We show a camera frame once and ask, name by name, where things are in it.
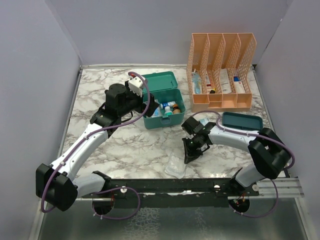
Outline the green plastic medicine box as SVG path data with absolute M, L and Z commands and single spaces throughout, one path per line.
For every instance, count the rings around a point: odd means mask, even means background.
M 146 129 L 157 129 L 179 125 L 182 123 L 185 115 L 185 105 L 181 91 L 178 89 L 178 82 L 173 72 L 165 71 L 158 73 L 144 74 L 143 77 L 147 80 L 147 85 L 151 94 L 159 104 L 175 101 L 178 104 L 181 113 L 165 116 L 164 108 L 160 109 L 158 117 L 143 117 L 144 126 Z

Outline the white bottle green label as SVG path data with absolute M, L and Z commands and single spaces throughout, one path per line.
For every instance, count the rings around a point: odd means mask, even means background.
M 171 110 L 171 107 L 170 106 L 165 106 L 164 107 L 164 115 L 165 116 L 170 116 L 173 114 L 173 111 Z

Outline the white gauze pad packet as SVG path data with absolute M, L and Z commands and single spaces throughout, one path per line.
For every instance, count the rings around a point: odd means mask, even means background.
M 185 176 L 186 165 L 184 164 L 184 161 L 179 157 L 171 155 L 168 159 L 164 171 L 166 174 L 172 177 L 182 179 Z

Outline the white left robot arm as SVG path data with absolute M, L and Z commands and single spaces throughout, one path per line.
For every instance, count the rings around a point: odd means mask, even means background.
M 42 163 L 36 169 L 35 193 L 43 213 L 48 212 L 45 203 L 63 212 L 72 206 L 79 194 L 73 181 L 82 165 L 118 128 L 135 122 L 123 122 L 123 116 L 136 111 L 141 117 L 150 117 L 159 106 L 144 80 L 114 83 L 104 93 L 105 102 L 76 142 L 51 164 Z

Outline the amber bottle orange label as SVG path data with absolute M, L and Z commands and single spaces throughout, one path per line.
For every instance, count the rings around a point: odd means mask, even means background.
M 174 105 L 172 106 L 172 113 L 173 113 L 174 115 L 181 113 L 181 109 L 179 108 L 178 104 L 174 104 Z

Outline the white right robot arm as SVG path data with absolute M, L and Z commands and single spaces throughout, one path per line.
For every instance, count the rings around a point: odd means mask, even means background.
M 244 131 L 208 122 L 203 125 L 189 117 L 182 129 L 190 138 L 183 138 L 184 163 L 188 164 L 207 151 L 211 145 L 224 145 L 250 154 L 253 163 L 238 170 L 230 180 L 230 191 L 240 196 L 248 187 L 260 180 L 274 180 L 293 160 L 292 152 L 270 128 Z

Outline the zip bag of blue packets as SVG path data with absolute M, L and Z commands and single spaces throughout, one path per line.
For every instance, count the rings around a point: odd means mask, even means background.
M 159 117 L 160 115 L 161 115 L 161 110 L 159 107 L 157 107 L 151 117 L 155 118 L 155 117 Z

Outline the white bottle blue label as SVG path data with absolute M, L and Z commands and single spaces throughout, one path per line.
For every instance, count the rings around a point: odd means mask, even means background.
M 176 104 L 175 101 L 169 101 L 169 102 L 160 103 L 159 106 L 160 106 L 162 109 L 164 109 L 165 107 L 170 107 L 170 108 L 172 108 L 175 104 Z

